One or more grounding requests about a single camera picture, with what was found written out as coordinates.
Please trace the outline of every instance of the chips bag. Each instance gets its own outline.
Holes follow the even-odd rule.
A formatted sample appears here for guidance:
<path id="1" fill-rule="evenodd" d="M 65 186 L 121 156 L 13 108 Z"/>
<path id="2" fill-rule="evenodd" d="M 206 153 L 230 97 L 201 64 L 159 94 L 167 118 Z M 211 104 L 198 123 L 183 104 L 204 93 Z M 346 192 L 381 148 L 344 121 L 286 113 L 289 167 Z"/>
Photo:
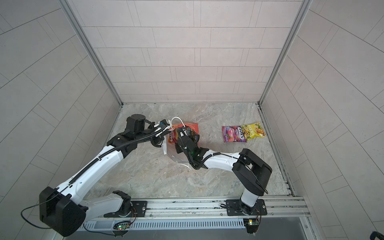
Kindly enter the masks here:
<path id="1" fill-rule="evenodd" d="M 223 126 L 224 142 L 247 142 L 240 126 Z"/>
<path id="2" fill-rule="evenodd" d="M 244 138 L 250 140 L 254 137 L 265 137 L 265 132 L 260 126 L 260 122 L 254 124 L 241 125 Z"/>

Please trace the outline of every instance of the gray wall tile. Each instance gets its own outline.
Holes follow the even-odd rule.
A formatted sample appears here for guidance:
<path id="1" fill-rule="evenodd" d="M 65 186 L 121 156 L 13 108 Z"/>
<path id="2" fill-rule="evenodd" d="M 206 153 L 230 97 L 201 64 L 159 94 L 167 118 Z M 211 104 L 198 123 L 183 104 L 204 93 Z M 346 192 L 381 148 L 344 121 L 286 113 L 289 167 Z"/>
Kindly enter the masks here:
<path id="1" fill-rule="evenodd" d="M 27 68 L 24 73 L 45 93 L 65 77 L 82 57 L 71 41 L 66 41 Z"/>
<path id="2" fill-rule="evenodd" d="M 340 170 L 308 119 L 296 128 L 295 134 L 321 184 L 341 176 Z"/>
<path id="3" fill-rule="evenodd" d="M 71 107 L 40 149 L 38 155 L 56 165 L 60 165 L 86 120 L 79 110 Z"/>
<path id="4" fill-rule="evenodd" d="M 43 99 L 45 93 L 24 73 L 0 89 L 0 139 L 7 134 Z"/>
<path id="5" fill-rule="evenodd" d="M 55 47 L 36 20 L 1 34 L 0 72 L 13 79 Z"/>
<path id="6" fill-rule="evenodd" d="M 332 66 L 325 67 L 313 86 L 348 129 L 357 129 L 364 122 L 364 131 L 352 131 L 360 143 L 384 130 L 383 112 Z"/>
<path id="7" fill-rule="evenodd" d="M 193 1 L 136 1 L 141 26 L 194 26 Z"/>
<path id="8" fill-rule="evenodd" d="M 332 142 L 327 149 L 369 218 L 381 221 L 384 209 L 380 199 L 384 198 L 384 192 L 377 189 L 384 182 L 384 174 L 350 132 Z"/>
<path id="9" fill-rule="evenodd" d="M 350 187 L 343 187 L 327 193 L 327 197 L 335 210 L 348 239 L 364 239 L 375 231 L 358 199 Z"/>
<path id="10" fill-rule="evenodd" d="M 70 71 L 39 103 L 61 121 L 86 86 L 75 71 Z"/>

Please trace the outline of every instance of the white tile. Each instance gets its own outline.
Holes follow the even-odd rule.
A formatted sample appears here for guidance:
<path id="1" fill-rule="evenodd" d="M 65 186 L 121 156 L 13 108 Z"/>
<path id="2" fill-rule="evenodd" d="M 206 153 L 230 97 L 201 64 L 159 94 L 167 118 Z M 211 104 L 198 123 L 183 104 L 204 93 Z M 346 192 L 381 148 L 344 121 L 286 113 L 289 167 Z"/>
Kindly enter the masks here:
<path id="1" fill-rule="evenodd" d="M 169 67 L 131 67 L 136 82 L 172 82 Z"/>
<path id="2" fill-rule="evenodd" d="M 106 115 L 107 113 L 101 105 L 97 104 L 78 137 L 86 144 L 91 145 Z"/>
<path id="3" fill-rule="evenodd" d="M 127 1 L 129 12 L 131 13 L 132 21 L 134 26 L 141 26 L 140 19 L 137 14 L 135 1 Z"/>
<path id="4" fill-rule="evenodd" d="M 383 9 L 381 0 L 326 1 L 320 15 L 363 39 L 381 19 Z"/>
<path id="5" fill-rule="evenodd" d="M 36 113 L 37 115 L 39 115 L 42 119 L 44 119 L 45 121 L 47 121 L 49 124 L 51 124 L 53 127 L 57 127 L 57 125 L 59 124 L 59 121 L 54 117 L 52 116 L 51 114 L 49 114 L 49 112 L 47 112 L 44 108 L 42 108 L 39 104 L 37 104 L 33 109 L 32 111 L 34 111 L 34 113 Z"/>
<path id="6" fill-rule="evenodd" d="M 24 73 L 48 93 L 82 60 L 71 41 L 66 41 L 27 68 Z"/>
<path id="7" fill-rule="evenodd" d="M 105 67 L 104 69 L 113 83 L 132 82 L 125 67 Z"/>
<path id="8" fill-rule="evenodd" d="M 284 80 L 289 90 L 292 91 L 293 87 L 301 77 L 301 72 L 292 62 L 292 60 L 287 56 L 285 57 L 284 62 L 280 67 L 279 75 Z"/>
<path id="9" fill-rule="evenodd" d="M 59 8 L 57 2 L 50 0 L 4 0 L 0 3 L 0 14 L 15 28 Z"/>
<path id="10" fill-rule="evenodd" d="M 30 215 L 29 217 L 27 217 L 27 220 L 37 226 L 48 227 L 47 225 L 45 225 L 40 221 L 40 218 L 38 216 Z M 17 234 L 17 237 L 15 240 L 41 239 L 45 231 L 46 231 L 45 229 L 38 229 L 28 223 L 24 223 L 20 232 Z"/>
<path id="11" fill-rule="evenodd" d="M 152 66 L 194 66 L 193 48 L 148 48 Z"/>
<path id="12" fill-rule="evenodd" d="M 224 82 L 201 82 L 200 93 L 202 94 L 232 94 L 235 83 Z"/>
<path id="13" fill-rule="evenodd" d="M 364 38 L 369 44 L 373 44 L 384 32 L 384 18 L 381 18 L 380 21 L 373 27 L 369 34 Z"/>
<path id="14" fill-rule="evenodd" d="M 134 94 L 129 95 L 132 103 L 166 103 L 168 98 L 166 94 Z"/>
<path id="15" fill-rule="evenodd" d="M 261 94 L 244 94 L 243 102 L 258 102 L 261 97 Z"/>
<path id="16" fill-rule="evenodd" d="M 288 56 L 311 83 L 327 65 L 327 62 L 299 37 L 293 41 Z"/>
<path id="17" fill-rule="evenodd" d="M 327 238 L 329 237 L 347 237 L 341 225 L 322 227 L 324 234 Z"/>
<path id="18" fill-rule="evenodd" d="M 48 34 L 49 38 L 52 40 L 52 42 L 56 45 L 56 46 L 59 46 L 61 44 L 61 41 L 59 40 L 59 38 L 56 36 L 56 34 L 53 32 L 52 28 L 49 26 L 49 24 L 47 23 L 47 21 L 44 19 L 44 16 L 43 17 L 39 17 L 38 19 L 36 19 L 39 24 L 41 25 L 41 27 L 44 29 L 44 31 Z"/>
<path id="19" fill-rule="evenodd" d="M 242 48 L 202 48 L 201 66 L 239 66 Z"/>
<path id="20" fill-rule="evenodd" d="M 217 67 L 176 67 L 178 82 L 215 82 Z"/>
<path id="21" fill-rule="evenodd" d="M 89 118 L 89 112 L 78 101 L 76 101 L 73 105 L 75 108 L 77 108 L 77 110 L 81 112 L 84 117 L 87 119 Z"/>
<path id="22" fill-rule="evenodd" d="M 246 83 L 241 82 L 237 93 L 262 94 L 266 83 Z"/>
<path id="23" fill-rule="evenodd" d="M 101 38 L 99 30 L 97 27 L 88 26 L 83 27 L 83 31 L 94 48 L 105 48 L 105 43 Z"/>
<path id="24" fill-rule="evenodd" d="M 56 46 L 37 21 L 0 35 L 0 72 L 13 79 Z"/>
<path id="25" fill-rule="evenodd" d="M 0 195 L 5 196 L 55 128 L 30 112 L 0 143 Z"/>
<path id="26" fill-rule="evenodd" d="M 296 182 L 297 180 L 300 179 L 300 177 L 299 177 L 299 174 L 297 173 L 295 165 L 293 164 L 293 161 L 288 152 L 288 149 L 285 146 L 285 142 L 280 134 L 280 131 L 277 131 L 276 133 L 274 133 L 273 136 L 275 137 L 277 147 L 279 149 L 280 155 L 284 162 L 284 166 L 286 167 L 288 177 L 290 178 L 291 182 Z"/>
<path id="27" fill-rule="evenodd" d="M 384 172 L 384 131 L 362 143 L 361 146 Z"/>
<path id="28" fill-rule="evenodd" d="M 297 35 L 311 48 L 317 50 L 332 25 L 333 23 L 325 18 L 312 11 L 308 11 Z"/>
<path id="29" fill-rule="evenodd" d="M 73 144 L 61 163 L 56 174 L 53 176 L 49 186 L 52 188 L 57 187 L 62 182 L 69 179 L 75 173 L 77 173 L 80 164 L 82 163 L 87 151 L 79 147 L 77 144 Z"/>
<path id="30" fill-rule="evenodd" d="M 80 42 L 80 39 L 78 38 L 78 36 L 75 35 L 75 36 L 71 37 L 70 40 L 73 43 L 76 50 L 79 52 L 81 58 L 85 58 L 88 55 L 88 53 L 85 50 L 83 44 Z"/>
<path id="31" fill-rule="evenodd" d="M 152 28 L 98 27 L 107 48 L 154 48 Z"/>
<path id="32" fill-rule="evenodd" d="M 303 112 L 296 99 L 293 97 L 291 91 L 284 82 L 281 83 L 279 90 L 276 93 L 276 97 L 283 108 L 289 123 L 292 125 L 294 121 Z"/>
<path id="33" fill-rule="evenodd" d="M 345 181 L 345 178 L 343 176 L 340 176 L 323 183 L 321 186 L 323 187 L 324 192 L 327 193 L 348 186 L 348 183 L 347 181 Z"/>
<path id="34" fill-rule="evenodd" d="M 40 149 L 38 155 L 59 166 L 73 142 L 76 140 L 86 120 L 79 110 L 71 107 Z"/>
<path id="35" fill-rule="evenodd" d="M 256 82 L 260 67 L 224 67 L 222 82 Z"/>
<path id="36" fill-rule="evenodd" d="M 106 66 L 146 66 L 140 48 L 98 48 Z"/>
<path id="37" fill-rule="evenodd" d="M 258 48 L 264 30 L 264 28 L 212 28 L 210 47 Z"/>
<path id="38" fill-rule="evenodd" d="M 297 167 L 301 182 L 322 227 L 340 225 L 309 161 Z"/>
<path id="39" fill-rule="evenodd" d="M 291 158 L 294 161 L 299 156 L 301 156 L 304 151 L 292 127 L 290 126 L 290 123 L 288 122 L 285 113 L 281 113 L 280 117 L 276 120 L 276 124 L 279 127 L 281 136 L 283 137 L 288 152 L 290 153 Z"/>
<path id="40" fill-rule="evenodd" d="M 380 207 L 380 199 L 384 192 L 377 189 L 384 181 L 384 174 L 350 132 L 332 142 L 327 149 L 371 221 L 382 220 L 384 209 Z"/>
<path id="41" fill-rule="evenodd" d="M 88 149 L 89 149 L 89 145 L 86 144 L 86 143 L 85 143 L 83 140 L 81 140 L 79 137 L 76 138 L 76 140 L 74 141 L 74 143 L 75 143 L 75 145 L 81 147 L 85 152 L 87 152 Z"/>
<path id="42" fill-rule="evenodd" d="M 44 19 L 62 43 L 75 35 L 71 24 L 61 9 L 45 15 Z"/>
<path id="43" fill-rule="evenodd" d="M 206 102 L 207 95 L 206 94 L 168 94 L 168 102 L 169 103 L 179 103 L 179 102 Z"/>
<path id="44" fill-rule="evenodd" d="M 322 57 L 368 99 L 384 89 L 384 53 L 339 28 Z"/>
<path id="45" fill-rule="evenodd" d="M 256 27 L 290 28 L 301 2 L 263 2 Z"/>
<path id="46" fill-rule="evenodd" d="M 313 86 L 348 129 L 358 129 L 364 122 L 364 131 L 352 131 L 360 143 L 384 130 L 383 112 L 332 66 L 325 67 Z"/>
<path id="47" fill-rule="evenodd" d="M 280 54 L 279 48 L 252 48 L 249 49 L 246 66 L 273 67 Z"/>
<path id="48" fill-rule="evenodd" d="M 261 48 L 282 48 L 290 28 L 266 28 Z"/>
<path id="49" fill-rule="evenodd" d="M 207 102 L 242 102 L 244 94 L 207 94 Z"/>
<path id="50" fill-rule="evenodd" d="M 300 164 L 302 164 L 303 162 L 305 162 L 307 160 L 308 160 L 307 155 L 305 155 L 305 153 L 303 153 L 298 158 L 296 158 L 296 160 L 293 161 L 293 164 L 295 165 L 295 167 L 298 167 Z"/>
<path id="51" fill-rule="evenodd" d="M 116 83 L 116 85 L 121 94 L 154 94 L 151 83 Z"/>
<path id="52" fill-rule="evenodd" d="M 85 75 L 85 77 L 88 79 L 88 82 L 92 82 L 93 79 L 98 74 L 98 71 L 89 56 L 83 59 L 78 64 L 78 67 L 80 68 L 81 72 Z"/>
<path id="53" fill-rule="evenodd" d="M 0 89 L 0 139 L 12 129 L 31 111 L 45 96 L 24 73 L 18 75 L 7 85 Z"/>
<path id="54" fill-rule="evenodd" d="M 201 26 L 248 27 L 255 2 L 202 1 Z"/>
<path id="55" fill-rule="evenodd" d="M 85 88 L 79 76 L 72 70 L 40 101 L 39 105 L 61 121 Z"/>
<path id="56" fill-rule="evenodd" d="M 157 85 L 159 94 L 181 94 L 181 93 L 194 93 L 195 83 L 161 83 Z"/>
<path id="57" fill-rule="evenodd" d="M 210 28 L 153 28 L 158 48 L 209 48 L 210 33 Z"/>
<path id="58" fill-rule="evenodd" d="M 375 231 L 375 227 L 350 187 L 343 187 L 336 191 L 329 192 L 327 193 L 327 197 L 348 239 L 364 239 Z"/>
<path id="59" fill-rule="evenodd" d="M 340 119 L 308 80 L 304 80 L 295 98 L 320 138 L 341 124 Z"/>
<path id="60" fill-rule="evenodd" d="M 323 141 L 325 146 L 328 146 L 331 142 L 335 141 L 338 137 L 340 137 L 347 131 L 348 128 L 343 123 L 341 123 L 321 140 Z"/>
<path id="61" fill-rule="evenodd" d="M 59 166 L 57 166 L 56 164 L 53 164 L 50 161 L 47 161 L 37 155 L 33 158 L 31 164 L 53 174 L 55 174 L 57 169 L 59 168 Z"/>
<path id="62" fill-rule="evenodd" d="M 4 239 L 16 238 L 15 233 L 19 232 L 25 221 L 15 212 L 20 213 L 24 208 L 36 204 L 39 193 L 44 190 L 52 177 L 52 173 L 33 165 L 28 165 L 27 169 L 25 169 L 24 173 L 0 203 L 0 211 L 2 213 L 0 232 Z M 27 209 L 23 214 L 28 216 L 31 211 L 32 208 Z"/>
<path id="63" fill-rule="evenodd" d="M 85 26 L 133 26 L 126 1 L 74 1 Z"/>
<path id="64" fill-rule="evenodd" d="M 141 26 L 194 26 L 193 1 L 135 1 Z"/>
<path id="65" fill-rule="evenodd" d="M 200 27 L 201 26 L 201 1 L 194 1 L 193 2 L 193 11 L 194 11 L 194 27 Z"/>
<path id="66" fill-rule="evenodd" d="M 321 184 L 341 176 L 337 165 L 308 119 L 295 129 L 295 134 Z"/>

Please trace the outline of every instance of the floor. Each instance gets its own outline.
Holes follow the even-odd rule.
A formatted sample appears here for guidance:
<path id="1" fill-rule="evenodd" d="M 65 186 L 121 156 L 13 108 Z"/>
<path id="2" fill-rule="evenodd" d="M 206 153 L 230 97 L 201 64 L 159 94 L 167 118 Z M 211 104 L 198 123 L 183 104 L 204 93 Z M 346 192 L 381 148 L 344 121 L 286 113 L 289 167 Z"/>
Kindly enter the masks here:
<path id="1" fill-rule="evenodd" d="M 184 122 L 197 122 L 201 147 L 220 152 L 251 149 L 273 169 L 267 186 L 269 194 L 288 194 L 268 136 L 257 137 L 247 143 L 223 142 L 221 126 L 261 121 L 256 104 L 126 104 L 112 136 L 125 129 L 126 118 L 132 114 L 143 114 L 150 121 L 178 116 Z M 146 142 L 139 144 L 136 150 L 107 172 L 91 188 L 86 199 L 104 196 L 114 190 L 124 191 L 132 198 L 206 197 L 240 196 L 244 187 L 232 172 L 221 169 L 189 169 L 164 155 L 161 148 L 155 148 L 150 142 Z"/>

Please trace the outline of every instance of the black mounting plate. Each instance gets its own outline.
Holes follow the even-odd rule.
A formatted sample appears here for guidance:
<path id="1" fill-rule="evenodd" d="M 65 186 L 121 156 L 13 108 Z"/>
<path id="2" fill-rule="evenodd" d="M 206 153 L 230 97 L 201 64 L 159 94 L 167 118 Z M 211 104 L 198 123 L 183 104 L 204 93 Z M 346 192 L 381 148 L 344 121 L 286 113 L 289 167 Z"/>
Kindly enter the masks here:
<path id="1" fill-rule="evenodd" d="M 248 216 L 248 215 L 245 215 L 242 211 L 235 211 L 234 209 L 237 209 L 238 206 L 239 206 L 239 202 L 240 202 L 240 199 L 228 199 L 225 201 L 225 204 L 227 205 L 227 214 L 228 216 Z M 260 211 L 261 215 L 264 216 L 264 215 L 267 215 L 267 211 L 266 211 L 266 208 L 263 208 L 263 206 L 265 206 L 265 202 L 263 199 L 257 199 L 256 203 L 255 203 L 255 207 L 257 210 Z M 252 212 L 251 214 L 252 216 L 256 216 L 258 215 L 258 212 L 255 210 L 254 212 Z"/>
<path id="2" fill-rule="evenodd" d="M 134 207 L 136 209 L 136 212 L 137 212 L 137 217 L 144 217 L 145 215 L 145 211 L 147 210 L 147 201 L 131 201 L 132 203 L 132 207 Z M 132 212 L 130 212 L 127 216 L 124 216 L 124 217 L 131 217 L 132 216 Z M 119 215 L 113 213 L 113 212 L 110 212 L 108 214 L 104 214 L 104 217 L 120 217 Z"/>

